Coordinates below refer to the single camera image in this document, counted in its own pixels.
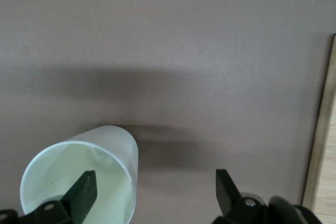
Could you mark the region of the brown table cover sheet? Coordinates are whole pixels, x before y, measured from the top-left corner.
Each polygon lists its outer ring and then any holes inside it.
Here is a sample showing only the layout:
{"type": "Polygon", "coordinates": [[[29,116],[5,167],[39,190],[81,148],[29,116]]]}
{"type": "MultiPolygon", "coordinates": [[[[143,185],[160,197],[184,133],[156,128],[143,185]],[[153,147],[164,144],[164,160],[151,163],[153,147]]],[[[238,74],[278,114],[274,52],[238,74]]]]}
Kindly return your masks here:
{"type": "Polygon", "coordinates": [[[131,224],[209,224],[215,171],[300,204],[336,0],[0,0],[0,209],[36,154],[103,125],[139,146],[131,224]]]}

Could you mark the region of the white plastic cup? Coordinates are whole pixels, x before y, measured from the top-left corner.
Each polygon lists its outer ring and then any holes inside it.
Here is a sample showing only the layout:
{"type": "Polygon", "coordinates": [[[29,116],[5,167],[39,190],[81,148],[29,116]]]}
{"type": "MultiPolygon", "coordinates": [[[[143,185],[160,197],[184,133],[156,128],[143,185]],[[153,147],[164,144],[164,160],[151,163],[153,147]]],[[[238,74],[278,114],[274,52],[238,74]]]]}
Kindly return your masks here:
{"type": "Polygon", "coordinates": [[[134,137],[118,126],[101,126],[51,145],[23,173],[23,212],[60,199],[85,171],[93,170],[98,194],[83,224],[129,224],[136,205],[138,160],[134,137]]]}

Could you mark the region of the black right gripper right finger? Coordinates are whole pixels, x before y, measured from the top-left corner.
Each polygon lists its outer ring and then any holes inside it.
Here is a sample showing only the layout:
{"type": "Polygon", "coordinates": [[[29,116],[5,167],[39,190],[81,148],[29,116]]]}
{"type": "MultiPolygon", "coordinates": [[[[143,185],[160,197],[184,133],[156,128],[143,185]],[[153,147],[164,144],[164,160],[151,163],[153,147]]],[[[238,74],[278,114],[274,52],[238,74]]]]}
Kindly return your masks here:
{"type": "Polygon", "coordinates": [[[269,224],[266,203],[255,194],[241,193],[225,169],[216,170],[216,198],[222,215],[215,224],[269,224]]]}

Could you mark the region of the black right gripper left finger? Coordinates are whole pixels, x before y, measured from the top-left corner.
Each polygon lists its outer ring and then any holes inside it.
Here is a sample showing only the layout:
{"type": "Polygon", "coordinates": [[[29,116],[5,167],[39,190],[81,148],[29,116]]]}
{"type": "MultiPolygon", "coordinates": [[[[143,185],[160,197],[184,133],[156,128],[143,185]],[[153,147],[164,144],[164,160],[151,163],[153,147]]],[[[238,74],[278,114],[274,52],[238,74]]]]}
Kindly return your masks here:
{"type": "Polygon", "coordinates": [[[21,217],[14,209],[0,210],[0,224],[83,224],[97,194],[96,172],[85,171],[60,200],[42,203],[21,217]]]}

